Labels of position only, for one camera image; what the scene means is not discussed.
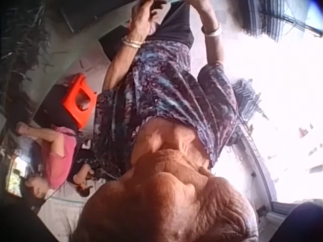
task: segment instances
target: floor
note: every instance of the floor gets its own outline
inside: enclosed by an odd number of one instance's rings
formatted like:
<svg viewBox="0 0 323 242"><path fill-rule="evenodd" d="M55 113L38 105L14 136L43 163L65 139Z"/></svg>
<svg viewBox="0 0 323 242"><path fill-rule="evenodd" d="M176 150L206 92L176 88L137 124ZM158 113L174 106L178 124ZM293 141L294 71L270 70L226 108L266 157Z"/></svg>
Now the floor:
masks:
<svg viewBox="0 0 323 242"><path fill-rule="evenodd" d="M239 78L250 75L252 66L252 57L248 54L250 45L254 47L254 39L246 36L242 28L239 26L239 16L235 6L229 4L225 0L211 1L216 15L223 27L223 40L226 52L226 73L232 82ZM191 29L195 37L195 42L191 50L191 72L193 76L197 76L200 69L206 64L206 51L204 44L204 36L201 32L202 23L195 9L191 9ZM110 61L103 53L101 45L98 41L81 56L79 60L74 62L67 70L65 77L83 72L86 75L88 85L93 91L100 92L103 79ZM93 116L87 123L83 132L89 136L93 131ZM218 176L227 178L237 190L245 194L256 207L261 206L261 202L257 202L257 191L253 187L252 170L245 162L242 162L242 157L237 155L232 147L226 147L221 157L216 164L213 172Z"/></svg>

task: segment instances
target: black hair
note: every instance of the black hair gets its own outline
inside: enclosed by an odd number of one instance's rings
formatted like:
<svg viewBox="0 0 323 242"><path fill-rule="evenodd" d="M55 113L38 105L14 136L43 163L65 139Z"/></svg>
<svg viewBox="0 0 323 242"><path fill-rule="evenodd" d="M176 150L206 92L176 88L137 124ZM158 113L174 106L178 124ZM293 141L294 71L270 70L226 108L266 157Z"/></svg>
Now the black hair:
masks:
<svg viewBox="0 0 323 242"><path fill-rule="evenodd" d="M82 197L87 198L90 196L90 190L93 186L89 186L88 188L83 189L81 186L76 187L76 192Z"/></svg>
<svg viewBox="0 0 323 242"><path fill-rule="evenodd" d="M45 198L38 198L34 195L33 188L26 186L27 178L21 178L20 180L20 193L23 202L36 213L39 212L41 206L45 203Z"/></svg>

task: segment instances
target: hand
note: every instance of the hand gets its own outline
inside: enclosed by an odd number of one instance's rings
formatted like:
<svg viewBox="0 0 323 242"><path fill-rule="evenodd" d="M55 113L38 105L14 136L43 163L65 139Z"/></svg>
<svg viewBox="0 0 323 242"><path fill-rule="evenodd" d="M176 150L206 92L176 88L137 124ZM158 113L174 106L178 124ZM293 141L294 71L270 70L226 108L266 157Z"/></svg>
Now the hand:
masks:
<svg viewBox="0 0 323 242"><path fill-rule="evenodd" d="M198 12L207 11L208 9L212 9L210 0L183 0L184 2L190 4L195 8Z"/></svg>
<svg viewBox="0 0 323 242"><path fill-rule="evenodd" d="M131 40L143 42L149 34L156 29L156 9L163 9L166 0L143 0L132 9L132 20L130 23Z"/></svg>

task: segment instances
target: woman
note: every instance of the woman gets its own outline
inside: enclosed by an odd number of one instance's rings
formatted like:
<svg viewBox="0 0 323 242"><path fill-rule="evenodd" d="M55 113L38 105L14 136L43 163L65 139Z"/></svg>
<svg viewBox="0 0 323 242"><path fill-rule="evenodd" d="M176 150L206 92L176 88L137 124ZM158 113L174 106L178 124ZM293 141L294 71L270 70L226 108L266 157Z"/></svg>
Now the woman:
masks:
<svg viewBox="0 0 323 242"><path fill-rule="evenodd" d="M17 133L36 139L41 145L44 174L28 177L25 185L42 199L49 189L58 189L70 172L76 146L75 132L67 127L34 128L20 122Z"/></svg>
<svg viewBox="0 0 323 242"><path fill-rule="evenodd" d="M152 11L163 3L140 5L107 70L94 146L104 169L119 178L87 201L71 239L257 241L247 199L208 171L237 119L221 27L209 0L185 0L147 37ZM190 74L189 4L200 14L207 52L197 80Z"/></svg>
<svg viewBox="0 0 323 242"><path fill-rule="evenodd" d="M84 161L82 155L87 152L78 152L81 142L77 138L77 123L61 103L67 92L67 86L54 85L46 96L34 117L35 122L44 128L34 128L22 122L17 125L16 131L19 135L33 138L41 147L41 154L32 154L32 166L36 168L41 164L43 174L29 175L21 186L22 194L26 195L27 200L35 200L27 198L30 197L28 193L43 200L49 189L58 189L69 177L72 177L69 181L74 184L79 194L86 196L89 193L90 188L86 186L86 182L80 182L77 178L77 173L84 165L84 162L80 163ZM77 103L80 107L88 104L81 97L78 97ZM93 152L91 154L91 165L97 167Z"/></svg>

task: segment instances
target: gold bangle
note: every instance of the gold bangle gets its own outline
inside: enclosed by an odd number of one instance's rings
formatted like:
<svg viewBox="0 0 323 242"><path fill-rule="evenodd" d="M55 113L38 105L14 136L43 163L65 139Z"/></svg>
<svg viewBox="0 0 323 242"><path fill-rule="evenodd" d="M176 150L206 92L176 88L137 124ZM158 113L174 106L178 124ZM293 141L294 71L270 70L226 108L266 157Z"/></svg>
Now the gold bangle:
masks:
<svg viewBox="0 0 323 242"><path fill-rule="evenodd" d="M141 46L139 44L130 43L127 40L122 40L123 44L135 49L139 49Z"/></svg>

